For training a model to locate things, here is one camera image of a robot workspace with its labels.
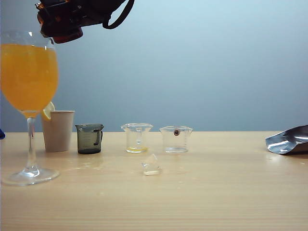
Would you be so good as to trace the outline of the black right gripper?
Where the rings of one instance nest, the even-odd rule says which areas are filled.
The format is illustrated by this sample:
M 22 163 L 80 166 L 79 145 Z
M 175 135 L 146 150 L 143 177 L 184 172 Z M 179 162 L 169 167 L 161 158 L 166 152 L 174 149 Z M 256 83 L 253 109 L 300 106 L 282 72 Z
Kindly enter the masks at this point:
M 68 21 L 70 27 L 109 26 L 110 0 L 41 0 L 39 23 Z

